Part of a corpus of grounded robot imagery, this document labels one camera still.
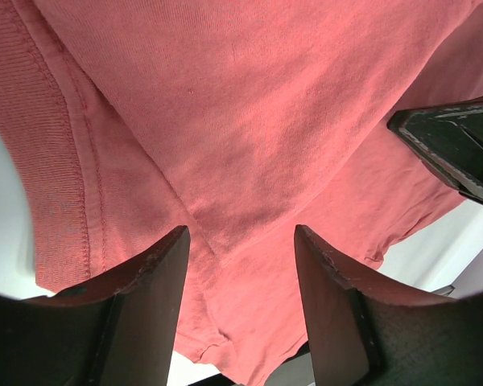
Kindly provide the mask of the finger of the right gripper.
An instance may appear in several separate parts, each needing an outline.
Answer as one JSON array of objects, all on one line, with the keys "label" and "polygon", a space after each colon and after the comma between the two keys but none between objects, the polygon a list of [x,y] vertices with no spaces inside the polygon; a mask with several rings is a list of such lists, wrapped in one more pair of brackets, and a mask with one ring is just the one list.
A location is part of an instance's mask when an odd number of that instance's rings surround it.
[{"label": "finger of the right gripper", "polygon": [[483,98],[404,109],[387,128],[442,182],[483,205]]}]

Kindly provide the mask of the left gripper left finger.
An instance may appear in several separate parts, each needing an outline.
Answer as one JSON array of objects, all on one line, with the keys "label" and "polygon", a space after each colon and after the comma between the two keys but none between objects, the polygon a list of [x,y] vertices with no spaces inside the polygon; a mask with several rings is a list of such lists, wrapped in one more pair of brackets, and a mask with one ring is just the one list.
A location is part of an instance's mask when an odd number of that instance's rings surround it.
[{"label": "left gripper left finger", "polygon": [[189,247],[179,226],[52,297],[0,295],[0,385],[164,385]]}]

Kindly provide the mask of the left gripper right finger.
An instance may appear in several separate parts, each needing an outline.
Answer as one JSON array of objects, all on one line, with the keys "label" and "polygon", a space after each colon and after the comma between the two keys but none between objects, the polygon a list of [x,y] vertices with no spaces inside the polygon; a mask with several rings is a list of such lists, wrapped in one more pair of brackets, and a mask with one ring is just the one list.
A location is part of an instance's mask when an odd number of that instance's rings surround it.
[{"label": "left gripper right finger", "polygon": [[483,385],[483,292],[405,285],[304,225],[294,246],[318,385]]}]

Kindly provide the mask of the salmon pink t shirt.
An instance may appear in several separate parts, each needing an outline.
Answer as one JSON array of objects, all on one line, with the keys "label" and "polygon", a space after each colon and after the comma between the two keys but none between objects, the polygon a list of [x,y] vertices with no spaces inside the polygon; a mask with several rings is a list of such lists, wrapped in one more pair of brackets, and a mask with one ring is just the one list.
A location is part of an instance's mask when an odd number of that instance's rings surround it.
[{"label": "salmon pink t shirt", "polygon": [[35,280],[186,225],[175,348],[262,385],[306,342],[293,232],[372,269],[461,203],[386,127],[483,96],[483,1],[0,1]]}]

